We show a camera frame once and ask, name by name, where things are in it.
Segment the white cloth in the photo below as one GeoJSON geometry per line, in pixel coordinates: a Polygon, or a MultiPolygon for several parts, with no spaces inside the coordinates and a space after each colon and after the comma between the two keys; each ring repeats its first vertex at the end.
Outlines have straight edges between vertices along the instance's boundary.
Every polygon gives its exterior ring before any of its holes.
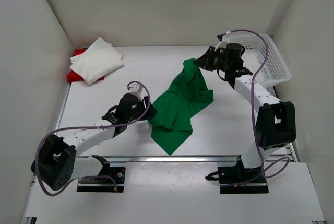
{"type": "Polygon", "coordinates": [[[71,58],[70,68],[90,85],[122,67],[124,65],[122,57],[123,55],[111,44],[99,37],[85,52],[71,58]]]}

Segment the folded fabric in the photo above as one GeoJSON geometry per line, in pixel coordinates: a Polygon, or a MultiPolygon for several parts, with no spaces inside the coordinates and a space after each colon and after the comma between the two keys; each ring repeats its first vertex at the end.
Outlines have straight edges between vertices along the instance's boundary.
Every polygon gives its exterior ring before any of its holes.
{"type": "MultiPolygon", "coordinates": [[[[74,54],[73,56],[81,56],[81,54],[86,50],[87,48],[82,48],[82,49],[74,49],[74,54]]],[[[73,72],[72,70],[69,72],[69,74],[66,76],[67,77],[67,82],[72,83],[76,81],[83,80],[80,75],[78,75],[76,72],[73,72]]]]}
{"type": "Polygon", "coordinates": [[[99,37],[70,66],[87,84],[92,84],[104,75],[122,67],[122,54],[99,37]]]}
{"type": "Polygon", "coordinates": [[[158,113],[149,120],[153,125],[151,137],[169,155],[192,134],[190,118],[213,101],[213,91],[208,90],[194,60],[183,62],[182,72],[153,103],[158,113]]]}
{"type": "MultiPolygon", "coordinates": [[[[79,54],[75,54],[73,55],[73,57],[70,58],[71,60],[71,63],[75,63],[83,54],[84,51],[80,52],[79,54]]],[[[122,59],[123,58],[123,53],[119,53],[118,52],[118,55],[120,56],[120,58],[122,59]]]]}

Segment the white plastic basket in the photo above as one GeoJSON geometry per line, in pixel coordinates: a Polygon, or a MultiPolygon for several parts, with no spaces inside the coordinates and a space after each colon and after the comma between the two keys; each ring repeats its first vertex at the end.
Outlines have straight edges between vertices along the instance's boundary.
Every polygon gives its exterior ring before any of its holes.
{"type": "MultiPolygon", "coordinates": [[[[266,64],[256,76],[257,82],[263,86],[270,87],[290,80],[291,73],[271,37],[267,34],[261,34],[261,36],[268,44],[269,54],[266,64]]],[[[239,43],[246,48],[242,56],[244,66],[255,73],[266,54],[265,44],[262,40],[254,34],[227,36],[227,39],[228,42],[239,43]]]]}

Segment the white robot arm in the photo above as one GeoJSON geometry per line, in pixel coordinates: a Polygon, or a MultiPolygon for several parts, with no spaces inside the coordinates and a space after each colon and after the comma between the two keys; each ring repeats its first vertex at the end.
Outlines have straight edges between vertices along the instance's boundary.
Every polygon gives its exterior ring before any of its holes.
{"type": "MultiPolygon", "coordinates": [[[[90,129],[63,137],[49,136],[38,150],[38,168],[42,181],[57,191],[71,180],[104,175],[103,172],[110,166],[104,158],[97,155],[77,158],[93,146],[119,135],[126,130],[129,122],[139,117],[140,120],[148,120],[156,115],[157,111],[152,105],[147,108],[148,97],[143,99],[141,91],[140,84],[129,86],[128,93],[123,95],[119,104],[111,107],[90,129]]],[[[35,161],[31,171],[35,173],[35,161]]]]}
{"type": "Polygon", "coordinates": [[[220,79],[228,82],[249,103],[254,96],[254,110],[258,114],[254,129],[257,143],[254,142],[238,157],[235,166],[222,167],[206,177],[207,180],[227,181],[226,185],[238,185],[259,177],[262,173],[262,159],[266,160],[273,152],[296,138],[293,104],[282,102],[258,83],[253,84],[252,94],[253,73],[243,66],[241,56],[244,52],[245,48],[238,43],[229,43],[226,48],[220,49],[211,46],[202,57],[194,61],[195,65],[204,70],[216,70],[220,79]],[[219,70],[225,72],[224,78],[219,75],[219,70]]]}

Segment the white table surface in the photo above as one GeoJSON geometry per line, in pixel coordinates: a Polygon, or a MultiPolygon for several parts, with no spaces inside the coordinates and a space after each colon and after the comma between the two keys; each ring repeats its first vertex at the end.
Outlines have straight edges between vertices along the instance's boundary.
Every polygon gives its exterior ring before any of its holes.
{"type": "MultiPolygon", "coordinates": [[[[282,167],[279,163],[270,173],[282,167]]],[[[36,224],[312,224],[324,221],[307,165],[291,163],[268,179],[269,194],[221,195],[204,179],[216,163],[127,163],[124,193],[46,196],[32,187],[26,217],[36,224]]]]}
{"type": "MultiPolygon", "coordinates": [[[[108,74],[103,81],[88,86],[71,85],[60,127],[92,125],[127,92],[132,80],[144,83],[151,100],[164,93],[182,71],[183,61],[202,56],[207,46],[157,46],[117,48],[124,53],[124,67],[108,74]]],[[[240,155],[253,143],[251,106],[216,72],[202,70],[214,102],[192,118],[193,134],[173,155],[240,155]]],[[[151,126],[138,122],[114,139],[88,150],[84,155],[166,156],[150,137],[151,126]]],[[[281,148],[276,154],[286,154],[281,148]]]]}

